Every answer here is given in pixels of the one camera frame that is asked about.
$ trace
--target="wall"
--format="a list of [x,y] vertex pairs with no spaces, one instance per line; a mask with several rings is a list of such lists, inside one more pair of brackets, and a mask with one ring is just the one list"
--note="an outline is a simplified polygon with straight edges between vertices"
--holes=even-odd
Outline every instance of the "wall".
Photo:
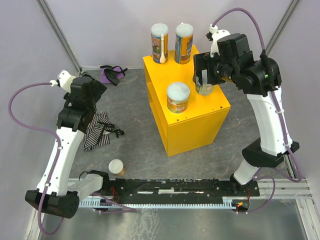
[[287,126],[320,212],[319,9],[320,1],[301,1],[270,56],[280,67]]
[[[32,207],[24,201],[37,186],[49,160],[54,139],[24,129],[8,114],[8,101],[19,88],[56,79],[62,68],[75,74],[36,1],[0,2],[0,239],[25,236]],[[41,86],[13,103],[22,122],[55,130],[64,91]]]
[[[194,28],[200,52],[210,51],[209,25],[225,11],[242,7],[260,25],[267,44],[290,0],[47,0],[68,43],[82,67],[100,65],[142,66],[151,52],[151,26],[169,27],[169,49],[174,49],[175,29],[181,22]],[[254,25],[235,12],[218,25],[231,33],[245,33],[255,56],[261,53]]]

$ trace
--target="white lid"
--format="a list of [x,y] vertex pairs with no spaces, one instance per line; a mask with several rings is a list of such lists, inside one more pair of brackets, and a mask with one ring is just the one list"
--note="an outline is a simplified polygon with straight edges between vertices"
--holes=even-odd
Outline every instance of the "white lid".
[[190,89],[188,85],[177,81],[168,86],[166,94],[174,101],[183,101],[189,97]]
[[120,160],[120,159],[113,159],[110,163],[109,163],[109,171],[112,174],[118,174],[122,171],[122,169],[124,168],[124,163]]
[[168,26],[163,23],[156,23],[151,27],[152,35],[160,37],[161,34],[166,35],[168,33]]
[[189,37],[194,33],[194,28],[188,23],[181,23],[175,29],[175,33],[180,37]]

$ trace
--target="yellow box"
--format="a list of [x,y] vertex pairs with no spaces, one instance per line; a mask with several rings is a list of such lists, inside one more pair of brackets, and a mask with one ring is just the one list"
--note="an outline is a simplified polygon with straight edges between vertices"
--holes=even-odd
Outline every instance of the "yellow box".
[[[144,73],[149,104],[168,157],[211,144],[224,122],[230,103],[218,85],[208,96],[201,96],[193,82],[193,55],[187,64],[175,61],[175,51],[168,52],[168,61],[155,63],[145,56]],[[167,88],[174,82],[183,82],[190,88],[188,107],[183,113],[173,113],[167,107]]]

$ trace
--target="white spoon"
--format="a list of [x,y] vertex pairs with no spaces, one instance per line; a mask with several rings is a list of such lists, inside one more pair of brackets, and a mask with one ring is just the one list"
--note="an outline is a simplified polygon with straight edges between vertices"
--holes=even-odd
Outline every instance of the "white spoon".
[[166,62],[164,41],[165,41],[165,36],[161,34],[161,57],[160,57],[161,64],[164,64]]

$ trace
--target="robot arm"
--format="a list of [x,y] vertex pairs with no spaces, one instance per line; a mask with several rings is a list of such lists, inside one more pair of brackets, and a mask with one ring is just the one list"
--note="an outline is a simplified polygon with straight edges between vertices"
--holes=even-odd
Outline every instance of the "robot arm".
[[[244,160],[231,176],[231,179],[243,186],[252,180],[260,167],[275,168],[282,163],[284,155],[288,154],[286,146],[295,152],[299,149],[299,144],[292,141],[287,126],[283,133],[278,116],[284,114],[278,64],[268,58],[265,51],[262,52],[260,60],[254,61],[244,34],[229,34],[226,30],[218,30],[217,26],[210,25],[206,36],[212,41],[211,52],[193,56],[193,81],[202,83],[202,71],[206,70],[208,84],[234,83],[250,101],[260,132],[260,138],[242,150]],[[280,105],[280,112],[276,109],[272,92]],[[288,139],[287,145],[284,141],[285,135]]]
[[68,179],[77,149],[85,136],[87,127],[96,112],[96,102],[107,89],[88,76],[75,77],[63,70],[57,80],[50,81],[67,91],[64,108],[58,115],[56,133],[61,139],[60,155],[49,184],[46,183],[58,149],[55,141],[53,150],[36,190],[28,190],[25,200],[38,209],[40,198],[47,187],[42,212],[64,218],[72,218],[79,202],[109,182],[105,172],[92,170],[78,183],[68,187]]

